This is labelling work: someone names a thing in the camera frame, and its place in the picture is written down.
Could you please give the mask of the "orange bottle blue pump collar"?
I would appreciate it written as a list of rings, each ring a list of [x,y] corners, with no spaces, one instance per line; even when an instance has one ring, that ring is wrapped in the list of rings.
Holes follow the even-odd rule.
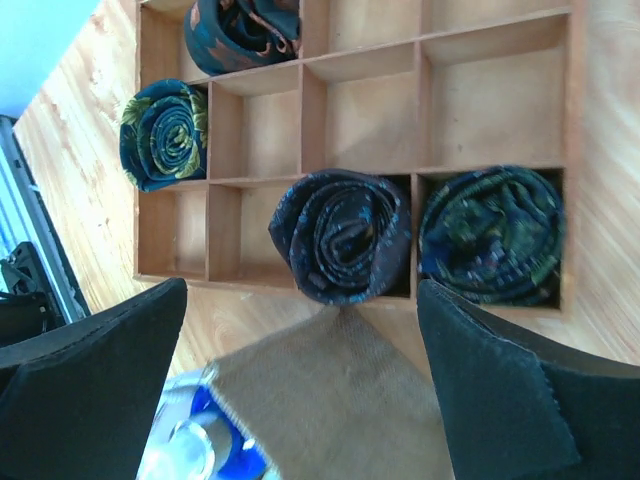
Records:
[[[267,463],[213,397],[199,370],[163,387],[138,479],[260,479]]]

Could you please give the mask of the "rolled tie dark blue dotted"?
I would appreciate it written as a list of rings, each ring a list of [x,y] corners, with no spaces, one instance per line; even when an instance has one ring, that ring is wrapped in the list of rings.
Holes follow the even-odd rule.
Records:
[[[405,283],[410,197],[387,177],[324,169],[285,192],[268,232],[307,297],[326,305],[359,304]]]

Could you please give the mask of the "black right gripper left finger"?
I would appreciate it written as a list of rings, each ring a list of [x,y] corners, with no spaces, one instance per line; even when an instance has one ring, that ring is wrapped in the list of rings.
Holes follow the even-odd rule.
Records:
[[[170,278],[2,347],[2,478],[135,478],[186,306]]]

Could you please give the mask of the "rolled tie orange pattern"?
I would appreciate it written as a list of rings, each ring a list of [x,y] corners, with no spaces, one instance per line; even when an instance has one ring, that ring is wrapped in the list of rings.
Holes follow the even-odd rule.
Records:
[[[290,0],[198,0],[184,16],[187,51],[210,76],[298,57],[299,3]]]

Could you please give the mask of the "rolled tie green pattern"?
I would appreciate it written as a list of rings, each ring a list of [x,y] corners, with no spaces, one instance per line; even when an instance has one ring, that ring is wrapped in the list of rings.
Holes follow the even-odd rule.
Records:
[[[565,233],[548,177],[511,165],[461,173],[426,201],[418,270],[476,304],[537,306],[558,295]]]

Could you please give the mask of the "wooden compartment tray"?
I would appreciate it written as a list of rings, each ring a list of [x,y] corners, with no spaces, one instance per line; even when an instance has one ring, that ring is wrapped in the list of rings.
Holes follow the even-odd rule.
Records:
[[[210,77],[190,58],[187,1],[137,5],[136,84],[208,99],[203,179],[135,197],[134,275],[296,294],[267,232],[286,189],[322,168],[400,184],[419,222],[438,184],[515,164],[575,219],[583,1],[304,1],[296,60]]]

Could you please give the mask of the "beige canvas bag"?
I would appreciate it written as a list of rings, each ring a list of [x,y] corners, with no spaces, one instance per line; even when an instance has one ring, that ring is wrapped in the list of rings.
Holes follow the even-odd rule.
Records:
[[[213,360],[223,411],[280,479],[451,479],[434,387],[353,310]]]

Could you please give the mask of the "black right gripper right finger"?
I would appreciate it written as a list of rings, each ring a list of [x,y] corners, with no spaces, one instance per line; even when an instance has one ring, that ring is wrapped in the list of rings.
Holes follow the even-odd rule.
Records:
[[[638,478],[638,366],[553,341],[431,280],[417,314],[456,478]]]

